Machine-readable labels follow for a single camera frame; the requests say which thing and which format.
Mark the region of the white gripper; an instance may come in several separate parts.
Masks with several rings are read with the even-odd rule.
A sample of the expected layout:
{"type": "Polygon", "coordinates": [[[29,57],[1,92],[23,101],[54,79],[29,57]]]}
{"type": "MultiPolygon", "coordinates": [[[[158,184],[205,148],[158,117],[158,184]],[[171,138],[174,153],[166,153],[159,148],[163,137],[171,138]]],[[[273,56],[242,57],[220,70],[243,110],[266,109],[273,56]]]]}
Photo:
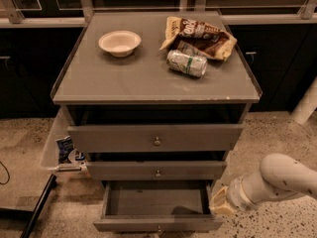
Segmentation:
{"type": "Polygon", "coordinates": [[[237,210],[247,212],[259,207],[251,202],[243,189],[243,178],[233,179],[228,187],[222,187],[209,201],[209,208],[216,214],[230,215],[237,210]]]}

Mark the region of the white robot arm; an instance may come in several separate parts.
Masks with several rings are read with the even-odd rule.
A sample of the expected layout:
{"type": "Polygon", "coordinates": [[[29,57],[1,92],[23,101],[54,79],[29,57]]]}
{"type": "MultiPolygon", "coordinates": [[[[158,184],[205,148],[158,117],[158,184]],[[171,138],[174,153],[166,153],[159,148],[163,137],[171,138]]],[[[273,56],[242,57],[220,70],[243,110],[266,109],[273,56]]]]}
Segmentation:
{"type": "Polygon", "coordinates": [[[287,155],[269,154],[256,172],[231,180],[215,193],[209,208],[216,214],[232,214],[305,195],[317,199],[317,172],[287,155]]]}

